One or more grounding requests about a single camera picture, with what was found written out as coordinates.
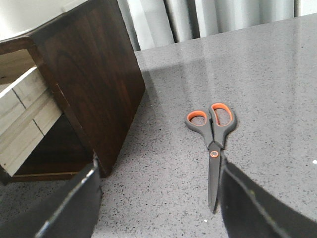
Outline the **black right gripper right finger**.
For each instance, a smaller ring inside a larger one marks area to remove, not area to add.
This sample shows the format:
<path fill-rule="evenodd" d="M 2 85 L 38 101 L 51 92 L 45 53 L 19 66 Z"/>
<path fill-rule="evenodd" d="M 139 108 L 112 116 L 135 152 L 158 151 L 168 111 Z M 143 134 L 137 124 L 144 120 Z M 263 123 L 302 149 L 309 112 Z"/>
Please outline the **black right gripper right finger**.
<path fill-rule="evenodd" d="M 317 224 L 276 199 L 222 158 L 222 219 L 230 238 L 315 238 Z"/>

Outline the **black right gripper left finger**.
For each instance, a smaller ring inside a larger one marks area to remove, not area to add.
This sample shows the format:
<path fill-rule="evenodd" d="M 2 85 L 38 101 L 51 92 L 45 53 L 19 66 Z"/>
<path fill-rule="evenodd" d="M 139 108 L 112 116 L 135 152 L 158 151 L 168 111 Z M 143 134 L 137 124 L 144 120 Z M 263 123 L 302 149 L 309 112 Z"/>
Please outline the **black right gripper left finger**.
<path fill-rule="evenodd" d="M 2 238 L 90 238 L 102 201 L 99 159 L 26 213 L 0 227 Z"/>

